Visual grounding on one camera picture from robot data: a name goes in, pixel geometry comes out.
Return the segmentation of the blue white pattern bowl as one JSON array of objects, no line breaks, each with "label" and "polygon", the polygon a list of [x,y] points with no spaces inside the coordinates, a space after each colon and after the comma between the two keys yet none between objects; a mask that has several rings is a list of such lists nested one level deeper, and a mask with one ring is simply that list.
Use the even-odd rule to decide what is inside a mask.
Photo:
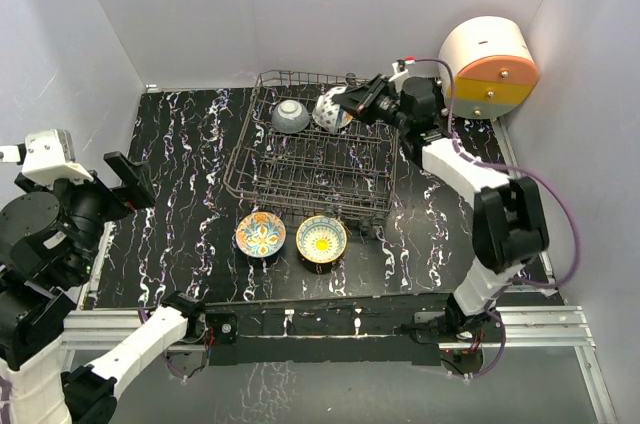
[{"label": "blue white pattern bowl", "polygon": [[346,86],[336,86],[318,97],[312,112],[314,122],[330,133],[338,133],[350,124],[353,117],[344,111],[335,101],[334,96],[347,90]]}]

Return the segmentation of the grey speckled bowl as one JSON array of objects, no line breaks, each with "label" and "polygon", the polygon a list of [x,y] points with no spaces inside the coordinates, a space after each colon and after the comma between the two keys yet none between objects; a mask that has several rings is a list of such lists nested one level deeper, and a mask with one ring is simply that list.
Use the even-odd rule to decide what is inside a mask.
[{"label": "grey speckled bowl", "polygon": [[284,134],[296,134],[310,123],[309,113],[306,108],[296,100],[283,100],[273,110],[271,116],[273,128]]}]

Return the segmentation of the grey wire dish rack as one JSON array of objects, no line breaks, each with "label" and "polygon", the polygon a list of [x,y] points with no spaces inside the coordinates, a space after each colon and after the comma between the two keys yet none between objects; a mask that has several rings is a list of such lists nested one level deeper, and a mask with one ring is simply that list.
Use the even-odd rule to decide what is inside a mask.
[{"label": "grey wire dish rack", "polygon": [[227,191],[254,210],[276,214],[290,229],[308,217],[325,215],[354,232],[374,236],[393,204],[396,131],[353,120],[337,134],[310,123],[287,135],[271,123],[277,104],[286,99],[312,111],[324,92],[360,81],[352,73],[259,74],[224,174]]}]

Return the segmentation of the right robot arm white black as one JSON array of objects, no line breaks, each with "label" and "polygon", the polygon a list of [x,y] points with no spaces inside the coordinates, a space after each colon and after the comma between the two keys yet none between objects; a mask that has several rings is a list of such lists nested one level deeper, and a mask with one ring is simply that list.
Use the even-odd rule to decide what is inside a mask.
[{"label": "right robot arm white black", "polygon": [[474,260],[464,280],[449,295],[441,315],[412,321],[403,332],[449,335],[466,341],[495,318],[499,295],[528,261],[544,251],[549,236],[538,185],[512,178],[464,150],[447,123],[440,88],[428,78],[402,84],[378,75],[359,86],[338,86],[324,95],[341,114],[398,132],[405,157],[442,180],[471,207]]}]

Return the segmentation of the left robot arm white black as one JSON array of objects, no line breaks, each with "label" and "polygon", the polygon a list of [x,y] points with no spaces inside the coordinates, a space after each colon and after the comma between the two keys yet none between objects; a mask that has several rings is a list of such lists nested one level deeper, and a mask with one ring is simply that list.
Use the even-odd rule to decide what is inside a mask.
[{"label": "left robot arm white black", "polygon": [[1,420],[4,423],[108,423],[133,380],[174,343],[206,331],[204,305],[174,292],[102,357],[66,371],[68,296],[91,277],[108,222],[154,207],[150,166],[120,152],[106,164],[120,178],[107,187],[64,156],[24,167],[22,195],[1,211]]}]

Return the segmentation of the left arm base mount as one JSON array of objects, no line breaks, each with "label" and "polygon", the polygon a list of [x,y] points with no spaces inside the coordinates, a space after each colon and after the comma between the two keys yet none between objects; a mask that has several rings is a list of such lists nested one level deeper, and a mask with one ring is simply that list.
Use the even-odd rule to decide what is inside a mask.
[{"label": "left arm base mount", "polygon": [[234,344],[237,340],[238,319],[230,312],[205,314],[203,342],[207,348],[214,345]]}]

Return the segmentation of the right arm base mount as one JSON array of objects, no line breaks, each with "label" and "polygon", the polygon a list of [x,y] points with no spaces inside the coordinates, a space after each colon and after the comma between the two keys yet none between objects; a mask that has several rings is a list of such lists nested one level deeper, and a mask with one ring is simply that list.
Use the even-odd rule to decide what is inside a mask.
[{"label": "right arm base mount", "polygon": [[407,336],[419,344],[476,344],[483,339],[489,325],[495,325],[501,318],[497,310],[473,316],[421,311],[416,312],[408,323],[395,326],[393,335]]}]

